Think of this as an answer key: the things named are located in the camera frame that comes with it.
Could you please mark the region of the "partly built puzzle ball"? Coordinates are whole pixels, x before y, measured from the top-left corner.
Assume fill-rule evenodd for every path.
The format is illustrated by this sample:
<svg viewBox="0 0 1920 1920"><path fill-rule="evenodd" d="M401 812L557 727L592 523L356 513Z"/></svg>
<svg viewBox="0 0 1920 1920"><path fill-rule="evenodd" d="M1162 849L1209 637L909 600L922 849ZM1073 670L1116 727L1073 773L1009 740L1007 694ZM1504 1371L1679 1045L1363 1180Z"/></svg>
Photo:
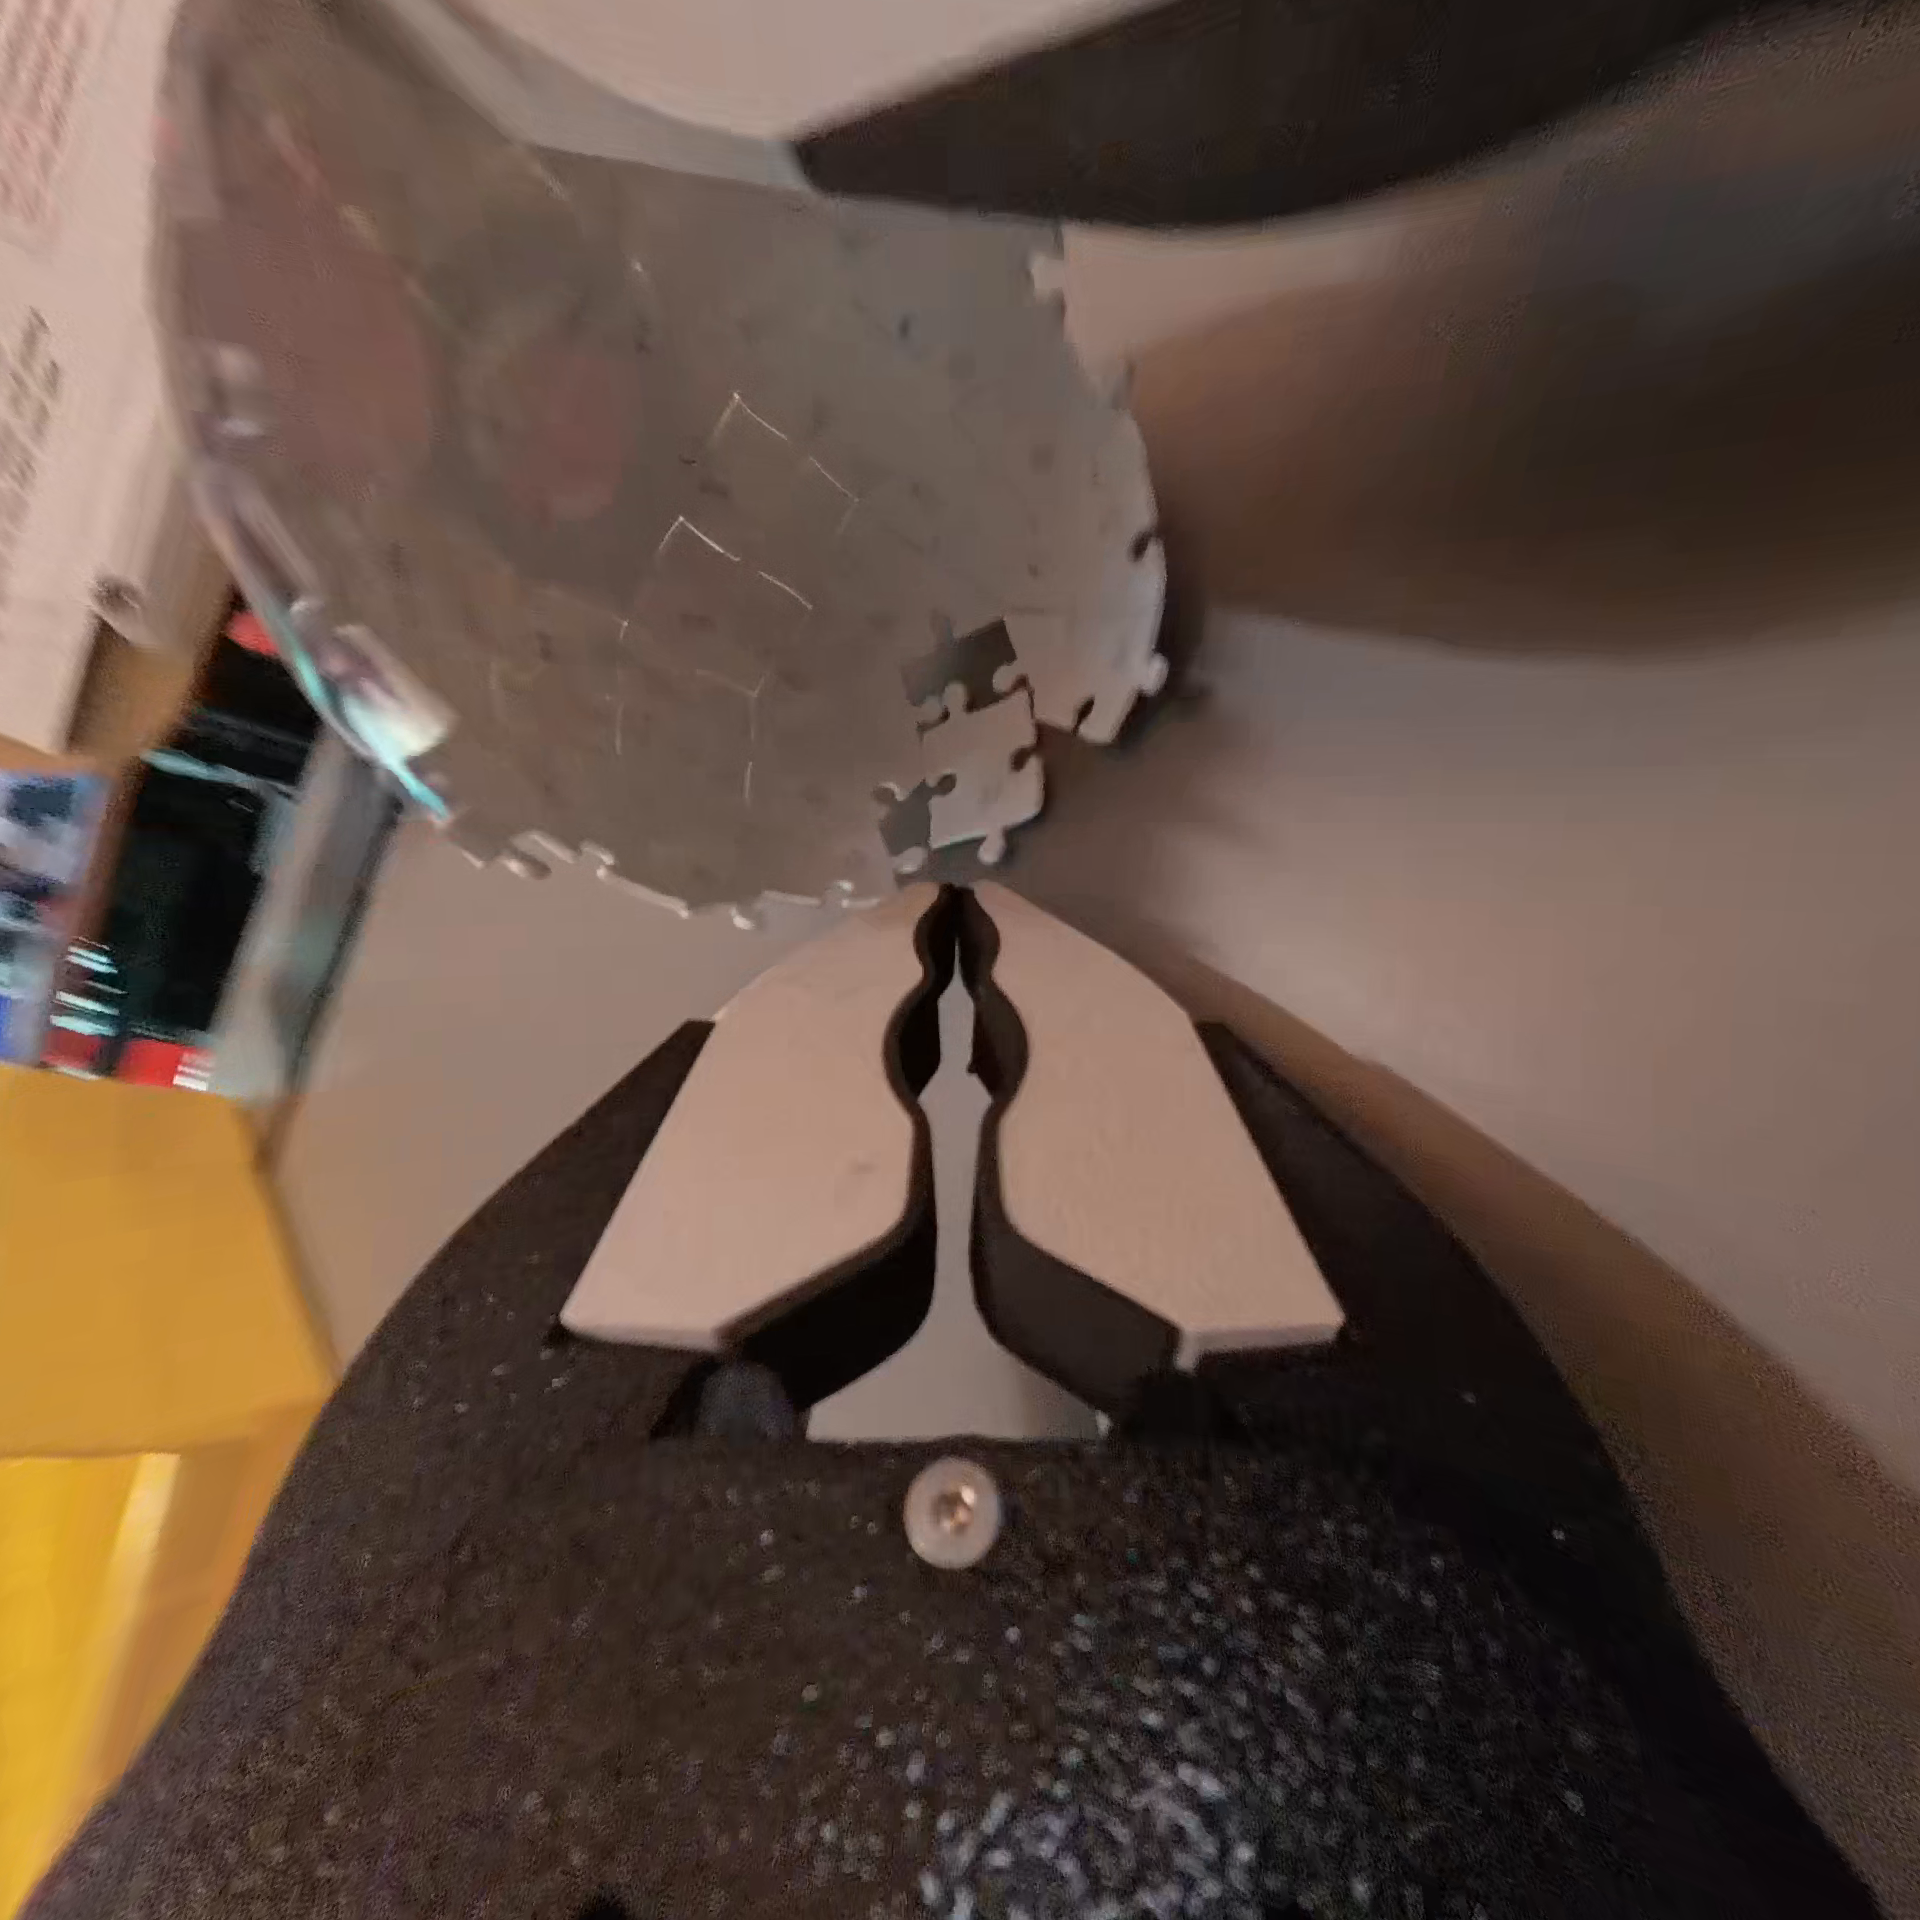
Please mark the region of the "partly built puzzle ball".
<svg viewBox="0 0 1920 1920"><path fill-rule="evenodd" d="M461 4L180 4L151 288L304 694L472 856L864 905L1168 681L1061 232L832 199Z"/></svg>

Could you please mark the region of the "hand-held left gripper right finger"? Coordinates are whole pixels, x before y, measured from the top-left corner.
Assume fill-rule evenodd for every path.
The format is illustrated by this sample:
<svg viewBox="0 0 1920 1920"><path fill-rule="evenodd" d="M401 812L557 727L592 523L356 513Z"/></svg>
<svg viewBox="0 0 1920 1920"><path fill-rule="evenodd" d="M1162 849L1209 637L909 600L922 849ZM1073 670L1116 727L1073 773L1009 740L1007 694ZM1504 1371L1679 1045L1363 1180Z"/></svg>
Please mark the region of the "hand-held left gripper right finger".
<svg viewBox="0 0 1920 1920"><path fill-rule="evenodd" d="M1007 886L968 892L971 1277L996 1342L1097 1413L1205 1361L1330 1345L1346 1313L1197 1024Z"/></svg>

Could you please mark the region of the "printed task instruction sheet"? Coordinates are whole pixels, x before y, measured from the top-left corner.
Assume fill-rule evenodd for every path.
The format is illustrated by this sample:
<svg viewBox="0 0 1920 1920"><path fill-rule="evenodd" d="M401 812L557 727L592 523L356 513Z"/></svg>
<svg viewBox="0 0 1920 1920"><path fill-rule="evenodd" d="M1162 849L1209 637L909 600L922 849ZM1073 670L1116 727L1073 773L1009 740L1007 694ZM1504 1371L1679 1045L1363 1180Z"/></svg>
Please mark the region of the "printed task instruction sheet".
<svg viewBox="0 0 1920 1920"><path fill-rule="evenodd" d="M185 494L149 288L179 4L3 4L3 727L61 751L103 637L196 655L227 567Z"/></svg>

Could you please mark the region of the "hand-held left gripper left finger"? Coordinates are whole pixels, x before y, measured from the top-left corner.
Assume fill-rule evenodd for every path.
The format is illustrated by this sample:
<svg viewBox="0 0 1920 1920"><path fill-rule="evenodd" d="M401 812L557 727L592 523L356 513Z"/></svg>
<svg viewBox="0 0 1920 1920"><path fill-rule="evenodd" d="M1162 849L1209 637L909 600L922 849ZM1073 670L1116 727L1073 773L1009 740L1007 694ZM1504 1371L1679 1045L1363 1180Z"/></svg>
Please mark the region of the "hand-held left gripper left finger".
<svg viewBox="0 0 1920 1920"><path fill-rule="evenodd" d="M956 897L842 918L706 1029L560 1312L572 1337L743 1360L823 1404L901 1352L938 1281L922 1093Z"/></svg>

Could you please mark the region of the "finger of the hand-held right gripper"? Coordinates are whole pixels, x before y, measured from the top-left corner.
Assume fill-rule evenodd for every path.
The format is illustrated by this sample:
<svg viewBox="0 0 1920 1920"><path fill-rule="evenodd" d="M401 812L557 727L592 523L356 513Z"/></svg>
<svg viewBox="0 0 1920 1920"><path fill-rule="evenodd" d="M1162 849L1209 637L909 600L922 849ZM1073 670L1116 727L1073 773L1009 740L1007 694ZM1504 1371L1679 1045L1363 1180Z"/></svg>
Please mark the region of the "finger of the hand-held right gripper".
<svg viewBox="0 0 1920 1920"><path fill-rule="evenodd" d="M783 152L1148 3L450 3L437 59L557 152Z"/></svg>

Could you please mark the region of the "yellow storage bin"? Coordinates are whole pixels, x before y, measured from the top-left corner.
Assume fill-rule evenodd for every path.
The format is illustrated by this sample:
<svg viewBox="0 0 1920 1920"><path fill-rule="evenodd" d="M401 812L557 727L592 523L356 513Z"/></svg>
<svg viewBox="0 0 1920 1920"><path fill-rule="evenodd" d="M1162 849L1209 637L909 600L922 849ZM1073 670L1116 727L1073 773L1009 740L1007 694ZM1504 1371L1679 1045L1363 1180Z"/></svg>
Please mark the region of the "yellow storage bin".
<svg viewBox="0 0 1920 1920"><path fill-rule="evenodd" d="M4 1916L180 1691L333 1385L255 1118L93 1075L106 952L53 965L50 1065L4 1063Z"/></svg>

